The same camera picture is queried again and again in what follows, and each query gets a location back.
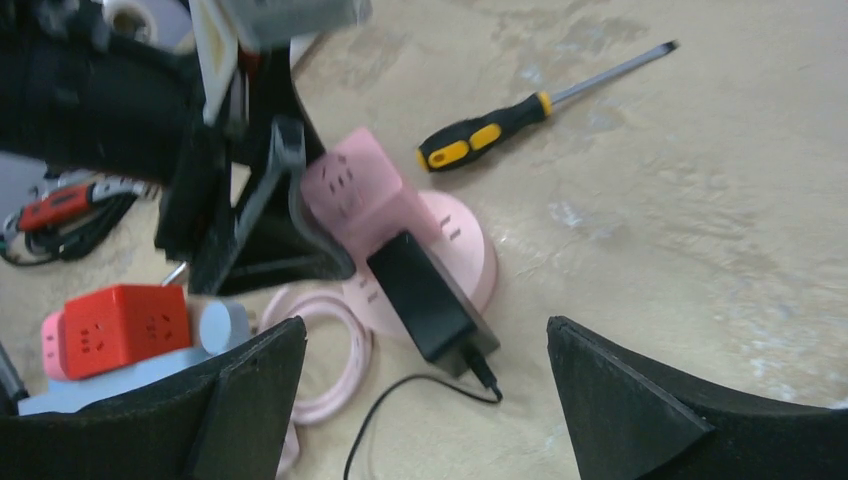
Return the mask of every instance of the screwdriver handle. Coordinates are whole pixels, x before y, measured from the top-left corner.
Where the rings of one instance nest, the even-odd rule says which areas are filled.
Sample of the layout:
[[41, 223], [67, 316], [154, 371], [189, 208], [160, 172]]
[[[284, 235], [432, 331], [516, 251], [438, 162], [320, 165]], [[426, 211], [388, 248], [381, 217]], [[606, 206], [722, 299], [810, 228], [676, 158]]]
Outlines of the screwdriver handle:
[[550, 95], [537, 92], [523, 102], [442, 128], [418, 147], [418, 163], [428, 172], [444, 172], [477, 161], [524, 127], [553, 112]]

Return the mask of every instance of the pink power strip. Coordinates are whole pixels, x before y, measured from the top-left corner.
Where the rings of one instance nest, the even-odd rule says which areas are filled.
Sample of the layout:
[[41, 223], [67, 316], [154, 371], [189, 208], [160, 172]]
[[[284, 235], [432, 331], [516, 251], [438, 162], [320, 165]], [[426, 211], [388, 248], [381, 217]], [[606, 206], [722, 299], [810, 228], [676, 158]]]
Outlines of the pink power strip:
[[359, 270], [367, 270], [368, 257], [402, 230], [425, 246], [441, 236], [418, 191], [365, 128], [313, 163], [301, 191], [312, 214]]
[[53, 380], [67, 381], [64, 311], [53, 312], [41, 324], [41, 360], [44, 373]]
[[495, 289], [497, 255], [480, 222], [446, 193], [419, 193], [365, 128], [313, 163], [301, 188], [315, 218], [356, 262], [356, 275], [343, 284], [343, 293], [369, 329], [409, 339], [366, 263], [402, 230], [444, 264], [478, 311], [485, 310]]

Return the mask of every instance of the concrete floor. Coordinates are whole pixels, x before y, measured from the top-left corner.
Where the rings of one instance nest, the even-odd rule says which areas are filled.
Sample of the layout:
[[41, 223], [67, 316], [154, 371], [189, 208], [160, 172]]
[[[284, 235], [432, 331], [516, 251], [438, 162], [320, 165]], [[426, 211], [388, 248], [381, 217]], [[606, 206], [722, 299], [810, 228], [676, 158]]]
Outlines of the concrete floor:
[[[483, 408], [404, 387], [381, 409], [355, 478], [577, 479], [545, 350], [556, 314], [732, 388], [848, 405], [848, 4], [374, 0], [374, 11], [316, 49], [300, 92], [328, 145], [365, 125], [417, 185], [479, 214], [501, 261], [485, 317], [503, 341], [491, 364], [507, 400]], [[446, 123], [673, 39], [681, 48], [668, 58], [485, 164], [438, 181], [418, 170], [415, 146]], [[0, 337], [35, 390], [45, 314], [167, 272], [155, 214], [136, 208], [84, 263], [0, 267]], [[245, 302], [261, 311], [269, 295]], [[340, 372], [347, 352], [333, 344], [344, 336], [310, 334], [305, 392]], [[378, 339], [353, 404], [301, 432], [291, 477], [339, 478], [374, 398], [425, 368]]]

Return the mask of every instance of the power socket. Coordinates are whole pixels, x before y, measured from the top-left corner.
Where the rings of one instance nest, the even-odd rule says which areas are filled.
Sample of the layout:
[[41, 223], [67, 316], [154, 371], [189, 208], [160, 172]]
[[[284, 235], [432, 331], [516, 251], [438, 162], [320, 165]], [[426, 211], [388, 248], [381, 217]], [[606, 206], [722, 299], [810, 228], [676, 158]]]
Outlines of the power socket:
[[374, 136], [354, 131], [312, 163], [301, 181], [312, 214], [367, 271], [368, 256], [402, 230], [423, 245], [441, 236], [436, 218]]
[[65, 358], [65, 316], [53, 312], [41, 324], [41, 362], [44, 373], [53, 380], [68, 380]]
[[66, 373], [81, 380], [192, 346], [182, 287], [115, 285], [65, 304]]

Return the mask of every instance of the black triangular bracket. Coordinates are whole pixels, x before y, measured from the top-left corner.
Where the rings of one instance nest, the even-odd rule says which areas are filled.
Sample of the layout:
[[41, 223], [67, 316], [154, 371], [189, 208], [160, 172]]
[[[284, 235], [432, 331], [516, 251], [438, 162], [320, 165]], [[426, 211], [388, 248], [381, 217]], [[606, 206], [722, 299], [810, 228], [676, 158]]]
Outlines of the black triangular bracket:
[[582, 480], [848, 478], [848, 410], [731, 390], [565, 317], [548, 353]]
[[353, 275], [350, 255], [314, 221], [300, 193], [307, 165], [303, 122], [277, 116], [270, 133], [266, 163], [252, 168], [234, 209], [229, 182], [221, 185], [222, 204], [192, 262], [189, 292], [229, 296]]
[[291, 319], [77, 413], [0, 415], [0, 478], [273, 478], [305, 354]]

